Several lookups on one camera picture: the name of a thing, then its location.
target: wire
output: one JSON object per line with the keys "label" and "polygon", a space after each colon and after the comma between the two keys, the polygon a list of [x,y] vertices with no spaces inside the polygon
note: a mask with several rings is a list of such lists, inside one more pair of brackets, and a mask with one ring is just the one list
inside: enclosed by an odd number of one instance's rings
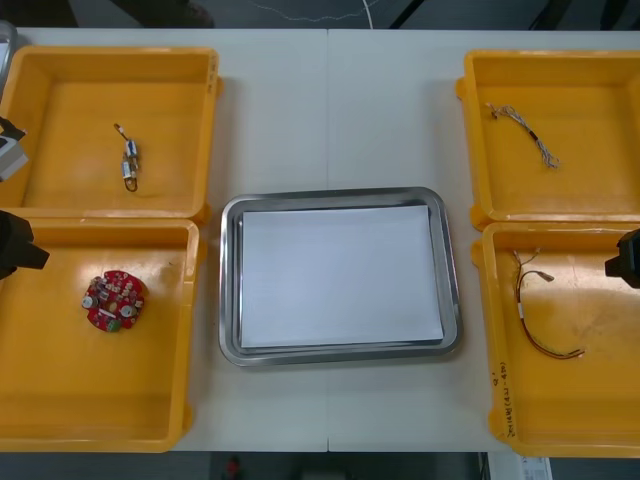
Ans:
{"label": "wire", "polygon": [[[380,0],[373,0],[373,2],[369,3],[368,5],[365,2],[365,5],[367,5],[367,8],[363,7],[360,10],[358,10],[357,12],[347,13],[346,15],[341,15],[339,17],[332,17],[330,15],[325,15],[323,17],[318,17],[318,18],[309,18],[309,17],[291,17],[291,16],[287,15],[286,13],[281,12],[277,8],[269,7],[267,5],[260,5],[259,3],[256,3],[253,0],[247,0],[247,2],[250,3],[251,5],[253,5],[254,7],[260,8],[262,10],[267,10],[269,12],[274,12],[274,13],[278,14],[280,17],[284,18],[285,20],[290,20],[292,22],[311,22],[311,23],[322,22],[324,20],[344,20],[345,18],[359,17],[363,13],[369,14],[369,9],[371,7],[373,7],[379,1]],[[371,28],[373,28],[372,22],[369,22],[369,26]]]}
{"label": "wire", "polygon": [[491,116],[493,118],[497,119],[498,116],[502,115],[504,117],[509,117],[522,125],[529,136],[536,142],[536,146],[542,154],[542,161],[544,162],[544,164],[549,168],[558,168],[560,160],[558,160],[557,157],[554,157],[551,154],[547,146],[542,143],[542,140],[540,140],[540,138],[538,138],[531,127],[527,125],[527,122],[524,120],[524,118],[522,118],[522,116],[518,112],[516,112],[515,108],[513,108],[511,105],[503,105],[502,107],[496,108],[490,103],[487,103],[487,107],[491,109]]}
{"label": "wire", "polygon": [[373,22],[371,21],[371,12],[369,11],[369,5],[367,4],[367,0],[362,0],[364,3],[364,9],[367,11],[367,18],[369,19],[369,28],[373,30]]}
{"label": "wire", "polygon": [[518,314],[520,315],[520,323],[522,324],[522,328],[524,330],[527,339],[531,344],[538,350],[540,353],[544,353],[545,355],[555,358],[556,360],[569,360],[571,358],[576,358],[585,353],[585,350],[582,348],[578,348],[572,350],[567,353],[561,353],[556,350],[553,350],[546,345],[544,345],[540,340],[533,336],[533,334],[529,331],[529,327],[527,326],[527,322],[524,319],[524,307],[522,305],[522,283],[527,275],[536,274],[540,278],[542,278],[545,282],[553,282],[555,278],[548,273],[545,273],[541,270],[529,270],[525,273],[522,273],[522,267],[527,263],[531,262],[534,258],[538,256],[540,253],[540,249],[537,249],[533,256],[529,258],[526,262],[522,262],[520,260],[520,255],[518,252],[514,251],[513,256],[516,258],[518,262],[518,274],[516,276],[516,301],[518,302]]}
{"label": "wire", "polygon": [[125,142],[128,142],[128,141],[129,141],[129,138],[128,138],[128,137],[125,135],[125,133],[124,133],[124,128],[122,128],[122,127],[121,127],[120,125],[118,125],[117,123],[114,123],[114,124],[113,124],[113,128],[115,128],[115,129],[116,129],[116,131],[120,134],[120,136],[121,136],[122,138],[124,138]]}

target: small motor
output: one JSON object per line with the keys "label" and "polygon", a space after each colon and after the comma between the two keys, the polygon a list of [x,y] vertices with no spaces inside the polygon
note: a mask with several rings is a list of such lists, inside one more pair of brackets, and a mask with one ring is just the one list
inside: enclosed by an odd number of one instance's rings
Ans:
{"label": "small motor", "polygon": [[124,133],[124,128],[117,123],[114,123],[113,126],[120,136],[124,138],[124,153],[122,154],[121,164],[124,186],[130,192],[135,192],[138,190],[138,147],[136,142]]}

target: white cable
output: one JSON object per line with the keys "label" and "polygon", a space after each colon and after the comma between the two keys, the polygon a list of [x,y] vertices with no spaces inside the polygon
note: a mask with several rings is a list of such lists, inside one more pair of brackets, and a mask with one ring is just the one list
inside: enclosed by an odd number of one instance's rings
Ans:
{"label": "white cable", "polygon": [[367,4],[367,0],[362,0],[364,3],[364,9],[367,11],[367,18],[369,19],[369,28],[373,30],[373,22],[371,21],[371,12],[369,11],[369,5]]}
{"label": "white cable", "polygon": [[536,142],[536,146],[540,150],[540,154],[542,155],[542,161],[549,168],[558,168],[560,164],[560,160],[557,157],[553,156],[553,154],[549,151],[547,146],[542,143],[542,140],[538,138],[538,136],[533,132],[531,127],[527,124],[524,118],[516,112],[516,109],[511,105],[503,105],[502,107],[494,107],[490,103],[487,103],[487,107],[491,109],[491,115],[493,118],[498,118],[499,115],[503,115],[505,117],[509,117],[520,125],[524,127],[529,136]]}
{"label": "white cable", "polygon": [[373,24],[371,22],[371,14],[369,13],[369,9],[371,7],[373,7],[376,3],[378,3],[380,0],[373,0],[373,2],[369,3],[367,5],[367,2],[365,1],[364,4],[366,5],[366,8],[361,8],[360,10],[358,10],[357,12],[353,12],[353,13],[347,13],[346,15],[341,15],[339,17],[332,17],[330,15],[325,15],[324,17],[318,17],[318,18],[309,18],[309,17],[290,17],[289,15],[287,15],[286,13],[281,12],[280,10],[278,10],[277,8],[273,8],[273,7],[268,7],[266,5],[260,5],[259,3],[254,2],[253,0],[247,0],[251,5],[253,5],[256,8],[260,8],[262,10],[267,10],[269,12],[274,12],[276,14],[278,14],[280,17],[284,18],[285,20],[290,20],[292,22],[311,22],[311,23],[317,23],[317,22],[322,22],[324,20],[344,20],[345,18],[351,18],[351,17],[359,17],[360,15],[362,15],[363,13],[367,13],[367,16],[369,17],[369,26],[371,28],[373,28]]}

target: electronic component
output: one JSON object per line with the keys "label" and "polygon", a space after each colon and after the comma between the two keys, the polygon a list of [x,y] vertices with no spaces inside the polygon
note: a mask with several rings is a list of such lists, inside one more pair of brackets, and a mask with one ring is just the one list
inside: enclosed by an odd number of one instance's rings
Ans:
{"label": "electronic component", "polygon": [[105,272],[91,280],[82,308],[89,310],[87,318],[100,330],[117,332],[122,327],[131,328],[142,312],[144,290],[142,281],[127,272]]}
{"label": "electronic component", "polygon": [[138,190],[138,147],[136,142],[127,137],[122,128],[117,123],[113,124],[116,131],[124,138],[124,153],[122,154],[122,179],[124,180],[124,186],[130,192]]}

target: red circuit board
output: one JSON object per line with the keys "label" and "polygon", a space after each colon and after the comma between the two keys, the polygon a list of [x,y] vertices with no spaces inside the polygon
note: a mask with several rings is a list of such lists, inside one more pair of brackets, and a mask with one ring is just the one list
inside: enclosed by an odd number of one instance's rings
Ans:
{"label": "red circuit board", "polygon": [[144,307],[145,286],[133,275],[121,270],[105,272],[91,280],[82,299],[89,310],[89,321],[105,332],[133,327]]}

